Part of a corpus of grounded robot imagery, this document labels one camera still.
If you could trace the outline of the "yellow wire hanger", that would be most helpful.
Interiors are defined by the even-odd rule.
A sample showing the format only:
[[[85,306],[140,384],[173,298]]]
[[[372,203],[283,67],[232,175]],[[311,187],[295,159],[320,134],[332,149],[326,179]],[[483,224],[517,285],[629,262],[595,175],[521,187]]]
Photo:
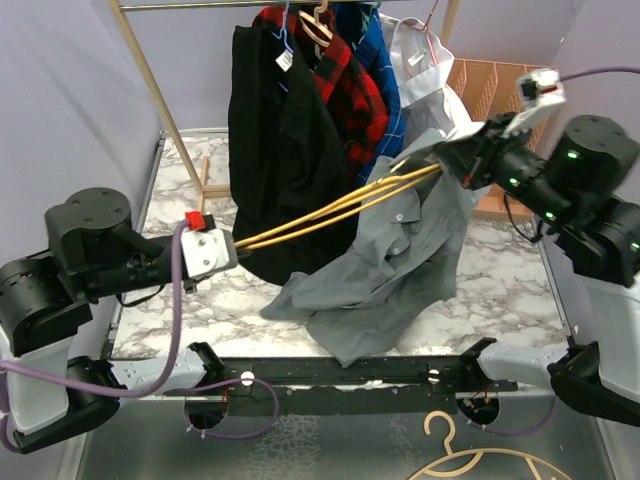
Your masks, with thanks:
[[[409,173],[395,175],[404,163],[405,161],[401,161],[397,167],[393,167],[391,175],[375,180],[296,220],[244,240],[238,240],[234,246],[237,250],[257,250],[308,235],[386,201],[442,171],[438,164],[432,164]]]

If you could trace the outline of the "grey button shirt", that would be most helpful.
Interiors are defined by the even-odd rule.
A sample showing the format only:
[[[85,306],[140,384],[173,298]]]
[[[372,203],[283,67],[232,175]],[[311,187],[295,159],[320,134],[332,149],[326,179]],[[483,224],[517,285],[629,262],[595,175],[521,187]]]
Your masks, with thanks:
[[[475,196],[448,166],[359,215],[348,250],[312,274],[294,272],[260,314],[303,320],[343,366],[390,350],[427,307],[456,294]]]

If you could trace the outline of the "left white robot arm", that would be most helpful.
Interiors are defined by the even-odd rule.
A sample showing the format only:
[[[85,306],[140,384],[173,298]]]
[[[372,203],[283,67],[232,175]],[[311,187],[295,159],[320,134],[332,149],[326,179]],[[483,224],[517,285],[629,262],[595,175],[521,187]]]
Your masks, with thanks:
[[[191,212],[175,233],[137,233],[128,199],[94,187],[45,215],[47,248],[1,270],[1,424],[3,443],[29,454],[93,430],[124,399],[220,385],[222,362],[205,343],[166,358],[109,362],[69,350],[91,308],[106,297],[171,285],[175,295],[237,264],[234,242],[209,215]]]

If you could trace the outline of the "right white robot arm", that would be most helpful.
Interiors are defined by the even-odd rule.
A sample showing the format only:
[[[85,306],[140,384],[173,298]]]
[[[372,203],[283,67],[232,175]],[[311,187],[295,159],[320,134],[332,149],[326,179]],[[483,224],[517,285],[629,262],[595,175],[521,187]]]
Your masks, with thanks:
[[[513,114],[433,152],[461,186],[496,184],[555,236],[600,323],[595,341],[565,348],[519,348],[490,340],[459,367],[481,391],[494,380],[548,388],[574,411],[639,423],[639,207],[614,192],[639,157],[639,144],[598,115],[572,118],[548,159],[506,129]]]

